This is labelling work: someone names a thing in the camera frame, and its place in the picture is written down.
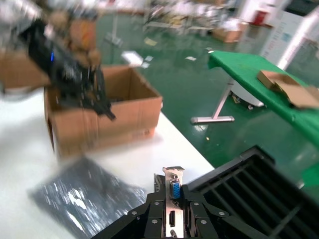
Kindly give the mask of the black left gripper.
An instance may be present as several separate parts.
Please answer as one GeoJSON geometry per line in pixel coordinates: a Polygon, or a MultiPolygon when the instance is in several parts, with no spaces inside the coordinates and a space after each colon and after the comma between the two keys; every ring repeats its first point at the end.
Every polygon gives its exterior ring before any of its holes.
{"type": "Polygon", "coordinates": [[[67,48],[45,35],[47,26],[43,21],[33,21],[26,28],[26,46],[29,58],[60,90],[56,96],[58,110],[91,110],[114,121],[101,67],[83,66],[67,48]]]}

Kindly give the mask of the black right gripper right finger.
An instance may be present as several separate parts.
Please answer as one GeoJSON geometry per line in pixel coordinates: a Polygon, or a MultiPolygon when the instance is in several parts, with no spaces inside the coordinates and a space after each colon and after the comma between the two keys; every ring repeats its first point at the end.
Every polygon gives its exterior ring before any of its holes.
{"type": "Polygon", "coordinates": [[[184,186],[185,222],[190,236],[196,239],[267,239],[268,236],[209,204],[200,193],[184,186]]]}

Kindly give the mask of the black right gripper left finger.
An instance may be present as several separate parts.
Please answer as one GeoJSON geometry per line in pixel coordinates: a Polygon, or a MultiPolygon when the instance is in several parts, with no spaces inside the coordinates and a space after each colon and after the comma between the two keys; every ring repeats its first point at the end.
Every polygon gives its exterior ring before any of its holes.
{"type": "Polygon", "coordinates": [[[147,195],[146,202],[97,233],[95,239],[163,239],[164,192],[147,195]]]}

